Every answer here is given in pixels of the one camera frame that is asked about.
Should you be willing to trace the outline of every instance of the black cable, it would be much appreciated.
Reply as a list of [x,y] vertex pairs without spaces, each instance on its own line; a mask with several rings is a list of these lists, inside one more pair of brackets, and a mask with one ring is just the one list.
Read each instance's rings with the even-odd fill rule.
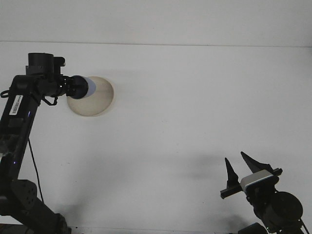
[[301,220],[301,222],[302,222],[302,224],[303,224],[303,227],[304,227],[304,229],[306,230],[307,234],[310,234],[309,231],[308,231],[308,229],[307,229],[307,227],[306,227],[306,225],[305,225],[304,222],[302,221],[302,219],[300,219],[300,220]]
[[40,186],[40,180],[39,180],[38,169],[37,169],[37,166],[36,166],[36,163],[35,163],[34,153],[33,153],[32,147],[31,147],[30,139],[28,139],[28,144],[29,144],[29,148],[30,148],[30,152],[31,152],[31,157],[33,158],[33,163],[34,163],[34,167],[35,167],[36,174],[37,174],[37,181],[38,181],[38,187],[39,187],[39,191],[40,191],[40,195],[41,195],[41,200],[42,200],[42,202],[43,202],[43,204],[44,204],[43,196],[42,196],[42,191],[41,191],[41,186]]
[[5,90],[0,93],[1,98],[8,98],[9,97],[9,90]]

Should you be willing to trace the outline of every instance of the black robotic arm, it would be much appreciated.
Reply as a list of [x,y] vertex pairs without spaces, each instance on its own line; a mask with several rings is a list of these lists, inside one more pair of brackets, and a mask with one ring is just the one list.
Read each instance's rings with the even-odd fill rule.
[[[36,234],[70,234],[65,218],[55,214],[37,198],[37,187],[29,180],[18,179],[34,117],[41,100],[56,105],[66,94],[81,98],[88,83],[81,76],[60,73],[65,59],[45,53],[28,54],[26,75],[15,76],[0,121],[0,215],[10,215]],[[53,97],[50,103],[46,97]]]

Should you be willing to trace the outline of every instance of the label sticker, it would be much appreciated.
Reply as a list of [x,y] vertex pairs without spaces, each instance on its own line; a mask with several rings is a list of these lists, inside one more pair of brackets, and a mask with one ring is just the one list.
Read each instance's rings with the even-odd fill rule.
[[23,98],[23,95],[16,95],[15,96],[15,100],[13,102],[13,105],[12,105],[12,108],[11,108],[9,115],[16,116],[18,114],[22,98]]

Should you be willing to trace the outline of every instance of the white wall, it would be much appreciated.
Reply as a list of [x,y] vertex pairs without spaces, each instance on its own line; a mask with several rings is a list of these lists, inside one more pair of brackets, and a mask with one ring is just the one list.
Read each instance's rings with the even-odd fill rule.
[[[24,74],[29,52],[64,56],[64,74],[115,89],[102,116],[77,116],[63,97],[35,119],[43,195],[70,225],[237,231],[258,220],[243,193],[219,191],[224,157],[240,178],[251,173],[242,150],[283,168],[278,190],[312,218],[310,48],[0,42],[1,89]],[[28,151],[20,178],[36,181]]]
[[312,46],[310,0],[0,0],[0,40]]

